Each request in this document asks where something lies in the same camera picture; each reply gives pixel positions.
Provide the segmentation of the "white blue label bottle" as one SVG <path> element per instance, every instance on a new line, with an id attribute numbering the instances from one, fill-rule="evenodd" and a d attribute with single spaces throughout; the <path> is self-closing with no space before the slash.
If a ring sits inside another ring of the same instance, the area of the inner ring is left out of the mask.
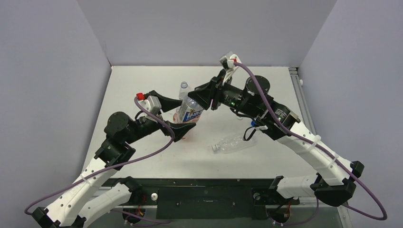
<path id="1" fill-rule="evenodd" d="M 199 121 L 203 111 L 204 109 L 200 105 L 188 96 L 185 96 L 177 114 L 182 120 L 182 123 L 196 123 Z"/>

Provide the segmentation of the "blue label water bottle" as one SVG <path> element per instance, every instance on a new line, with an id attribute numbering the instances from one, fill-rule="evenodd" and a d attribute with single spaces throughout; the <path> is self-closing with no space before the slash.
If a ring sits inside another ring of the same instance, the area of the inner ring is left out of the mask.
<path id="1" fill-rule="evenodd" d="M 183 100 L 187 96 L 189 89 L 190 87 L 186 81 L 181 82 L 178 96 L 180 100 Z"/>

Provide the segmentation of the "orange drink bottle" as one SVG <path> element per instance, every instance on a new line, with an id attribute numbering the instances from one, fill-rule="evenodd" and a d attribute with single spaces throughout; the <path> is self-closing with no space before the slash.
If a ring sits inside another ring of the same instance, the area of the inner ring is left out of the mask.
<path id="1" fill-rule="evenodd" d="M 175 124 L 181 124 L 182 123 L 182 120 L 180 119 L 180 117 L 179 117 L 179 115 L 177 113 L 173 114 L 173 122 Z M 186 138 L 188 138 L 187 134 L 182 137 L 182 140 L 185 140 Z"/>

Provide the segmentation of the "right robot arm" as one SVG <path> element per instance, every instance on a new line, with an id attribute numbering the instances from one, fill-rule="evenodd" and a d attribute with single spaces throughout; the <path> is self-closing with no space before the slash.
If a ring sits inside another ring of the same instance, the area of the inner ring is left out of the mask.
<path id="1" fill-rule="evenodd" d="M 210 82 L 189 92 L 189 97 L 204 109 L 216 110 L 225 105 L 234 113 L 251 118 L 258 131 L 290 148 L 316 171 L 301 177 L 276 177 L 268 190 L 272 202 L 315 197 L 333 207 L 345 204 L 356 190 L 355 180 L 361 176 L 364 165 L 331 151 L 297 114 L 276 102 L 268 94 L 269 89 L 269 81 L 258 75 L 249 77 L 243 89 L 237 88 L 224 81 L 221 71 Z"/>

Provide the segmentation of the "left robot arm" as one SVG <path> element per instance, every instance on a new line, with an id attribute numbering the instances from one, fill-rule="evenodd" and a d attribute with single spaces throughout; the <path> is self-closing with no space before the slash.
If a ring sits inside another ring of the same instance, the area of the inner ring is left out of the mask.
<path id="1" fill-rule="evenodd" d="M 94 197 L 94 193 L 125 165 L 134 163 L 132 143 L 161 131 L 177 142 L 195 123 L 171 123 L 161 113 L 179 107 L 181 100 L 171 99 L 151 91 L 138 93 L 134 102 L 143 116 L 132 119 L 124 112 L 115 112 L 104 129 L 106 139 L 95 152 L 74 183 L 55 193 L 56 200 L 38 207 L 30 215 L 43 228 L 87 228 L 99 217 L 124 204 L 141 200 L 141 185 L 132 177 L 121 179 L 112 189 Z"/>

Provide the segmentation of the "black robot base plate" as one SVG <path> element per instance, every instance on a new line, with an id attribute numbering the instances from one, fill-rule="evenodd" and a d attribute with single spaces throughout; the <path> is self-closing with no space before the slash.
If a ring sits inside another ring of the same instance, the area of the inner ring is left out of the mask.
<path id="1" fill-rule="evenodd" d="M 128 210 L 155 209 L 157 219 L 267 219 L 297 199 L 286 199 L 274 190 L 275 179 L 136 179 L 140 189 Z"/>

